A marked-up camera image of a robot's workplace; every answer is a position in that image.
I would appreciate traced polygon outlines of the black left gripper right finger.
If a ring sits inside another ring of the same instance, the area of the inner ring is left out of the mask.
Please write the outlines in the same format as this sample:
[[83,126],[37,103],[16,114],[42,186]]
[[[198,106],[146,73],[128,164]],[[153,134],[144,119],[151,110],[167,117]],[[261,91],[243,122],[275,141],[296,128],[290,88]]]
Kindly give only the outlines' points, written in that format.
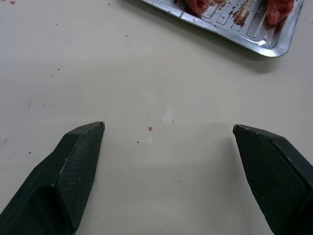
[[233,127],[246,179],[274,235],[313,235],[313,165],[284,137]]

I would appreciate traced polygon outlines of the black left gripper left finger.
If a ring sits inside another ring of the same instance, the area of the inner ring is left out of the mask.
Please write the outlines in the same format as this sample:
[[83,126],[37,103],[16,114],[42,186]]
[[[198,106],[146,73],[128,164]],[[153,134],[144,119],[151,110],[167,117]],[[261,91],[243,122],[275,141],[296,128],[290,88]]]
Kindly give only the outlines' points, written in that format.
[[75,235],[100,155],[104,122],[66,133],[0,213],[0,235]]

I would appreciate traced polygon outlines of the silver metal baking tray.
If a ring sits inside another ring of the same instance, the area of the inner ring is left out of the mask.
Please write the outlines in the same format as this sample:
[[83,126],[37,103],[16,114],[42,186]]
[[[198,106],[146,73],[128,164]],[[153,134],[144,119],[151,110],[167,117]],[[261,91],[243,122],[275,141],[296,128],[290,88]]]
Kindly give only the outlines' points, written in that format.
[[288,17],[276,26],[269,26],[266,0],[214,0],[201,16],[188,11],[183,0],[141,1],[186,23],[271,58],[283,56],[288,52],[304,3],[304,0],[295,0]]

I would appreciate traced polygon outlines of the red meat piece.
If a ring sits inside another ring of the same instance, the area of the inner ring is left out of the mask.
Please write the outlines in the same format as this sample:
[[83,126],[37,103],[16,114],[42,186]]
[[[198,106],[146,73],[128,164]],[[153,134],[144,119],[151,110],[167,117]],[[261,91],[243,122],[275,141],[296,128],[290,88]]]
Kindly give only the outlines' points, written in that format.
[[187,7],[197,16],[202,15],[215,0],[185,0]]
[[268,0],[266,15],[268,24],[277,25],[293,10],[294,0]]

